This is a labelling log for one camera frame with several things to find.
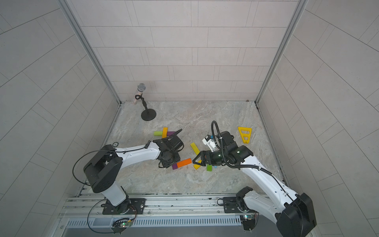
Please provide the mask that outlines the yellow long block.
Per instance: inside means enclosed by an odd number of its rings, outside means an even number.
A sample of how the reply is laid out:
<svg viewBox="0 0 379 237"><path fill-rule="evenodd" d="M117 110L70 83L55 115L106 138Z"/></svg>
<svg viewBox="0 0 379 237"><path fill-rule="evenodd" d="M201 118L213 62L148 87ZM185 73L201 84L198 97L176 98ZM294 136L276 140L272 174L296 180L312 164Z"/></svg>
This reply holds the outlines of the yellow long block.
<svg viewBox="0 0 379 237"><path fill-rule="evenodd" d="M191 148L193 149L193 151L194 151L194 153L195 153L196 155L198 155L198 154L200 153L200 150L199 150L199 148L196 146L195 143L191 143L190 146L191 146Z"/></svg>

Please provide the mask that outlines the orange long block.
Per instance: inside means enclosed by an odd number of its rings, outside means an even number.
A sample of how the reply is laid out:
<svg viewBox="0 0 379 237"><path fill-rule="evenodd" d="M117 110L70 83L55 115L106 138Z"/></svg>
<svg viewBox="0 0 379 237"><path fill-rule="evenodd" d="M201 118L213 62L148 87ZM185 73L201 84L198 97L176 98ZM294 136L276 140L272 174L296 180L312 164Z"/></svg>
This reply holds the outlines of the orange long block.
<svg viewBox="0 0 379 237"><path fill-rule="evenodd" d="M191 163L192 163L191 159L186 159L186 160L183 160L183 161L180 161L180 162L176 163L176 165L177 165L178 168L181 168L181 167L190 165Z"/></svg>

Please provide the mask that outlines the amber long block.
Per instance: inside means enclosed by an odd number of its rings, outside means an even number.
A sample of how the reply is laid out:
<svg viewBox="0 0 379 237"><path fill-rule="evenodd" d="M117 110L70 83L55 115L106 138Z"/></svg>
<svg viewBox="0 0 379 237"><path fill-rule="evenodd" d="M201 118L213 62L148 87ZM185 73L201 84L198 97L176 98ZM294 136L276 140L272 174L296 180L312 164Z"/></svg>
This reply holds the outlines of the amber long block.
<svg viewBox="0 0 379 237"><path fill-rule="evenodd" d="M167 133L168 133L168 128L164 127L163 131L162 131L162 138L166 138L167 137Z"/></svg>

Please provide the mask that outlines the lime green small block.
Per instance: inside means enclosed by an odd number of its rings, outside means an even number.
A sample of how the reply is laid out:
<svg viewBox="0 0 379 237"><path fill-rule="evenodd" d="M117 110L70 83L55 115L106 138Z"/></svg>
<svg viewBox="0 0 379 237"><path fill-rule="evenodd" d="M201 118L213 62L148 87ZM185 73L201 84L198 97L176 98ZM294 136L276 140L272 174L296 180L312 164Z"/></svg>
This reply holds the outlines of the lime green small block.
<svg viewBox="0 0 379 237"><path fill-rule="evenodd" d="M154 136L162 136L163 131L154 131Z"/></svg>

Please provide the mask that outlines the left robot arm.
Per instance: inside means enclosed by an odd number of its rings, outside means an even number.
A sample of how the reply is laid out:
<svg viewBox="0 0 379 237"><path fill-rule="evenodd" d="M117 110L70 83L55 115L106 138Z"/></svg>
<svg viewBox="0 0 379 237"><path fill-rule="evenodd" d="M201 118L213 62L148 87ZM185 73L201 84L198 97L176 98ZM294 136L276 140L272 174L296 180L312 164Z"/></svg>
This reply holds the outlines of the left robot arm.
<svg viewBox="0 0 379 237"><path fill-rule="evenodd" d="M184 148L184 143L178 137L181 131L131 148L105 145L83 168L93 192L101 193L114 207L126 203L128 195L116 181L119 171L150 160L158 160L159 168L169 168L176 164L180 161L179 152Z"/></svg>

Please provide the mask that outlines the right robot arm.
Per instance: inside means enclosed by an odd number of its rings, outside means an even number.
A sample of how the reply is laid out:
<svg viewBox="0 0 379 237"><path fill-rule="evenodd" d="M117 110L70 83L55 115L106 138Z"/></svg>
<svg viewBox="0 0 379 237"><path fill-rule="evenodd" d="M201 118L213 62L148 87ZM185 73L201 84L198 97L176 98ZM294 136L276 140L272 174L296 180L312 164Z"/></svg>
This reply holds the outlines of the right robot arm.
<svg viewBox="0 0 379 237"><path fill-rule="evenodd" d="M311 198L279 181L272 172L254 156L246 146L238 146L234 137L222 132L212 140L208 135L208 151L201 151L193 159L199 166L221 166L241 170L248 175L267 195L258 194L246 186L233 200L223 199L225 208L234 207L240 212L255 212L271 220L284 237L305 237L316 227L316 217Z"/></svg>

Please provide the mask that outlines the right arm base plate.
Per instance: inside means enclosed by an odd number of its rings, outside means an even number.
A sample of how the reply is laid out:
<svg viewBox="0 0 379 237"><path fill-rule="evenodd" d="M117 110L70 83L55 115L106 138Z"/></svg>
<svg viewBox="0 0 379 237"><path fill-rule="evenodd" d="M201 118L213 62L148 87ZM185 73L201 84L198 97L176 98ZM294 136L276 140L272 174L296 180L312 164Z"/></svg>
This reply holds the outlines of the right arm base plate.
<svg viewBox="0 0 379 237"><path fill-rule="evenodd" d="M236 201L236 197L223 197L222 206L224 208L224 213L254 213L254 210L243 209L239 207Z"/></svg>

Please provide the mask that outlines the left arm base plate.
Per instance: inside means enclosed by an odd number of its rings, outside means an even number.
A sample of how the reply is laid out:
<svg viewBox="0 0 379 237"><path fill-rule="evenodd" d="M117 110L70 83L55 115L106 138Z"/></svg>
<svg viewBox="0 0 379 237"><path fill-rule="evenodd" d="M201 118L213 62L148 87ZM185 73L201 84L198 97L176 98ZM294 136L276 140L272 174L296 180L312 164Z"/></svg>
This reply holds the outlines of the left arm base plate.
<svg viewBox="0 0 379 237"><path fill-rule="evenodd" d="M118 206L113 206L109 200L104 204L101 204L103 208L103 215L132 215L132 214L143 214L146 204L145 198L127 198Z"/></svg>

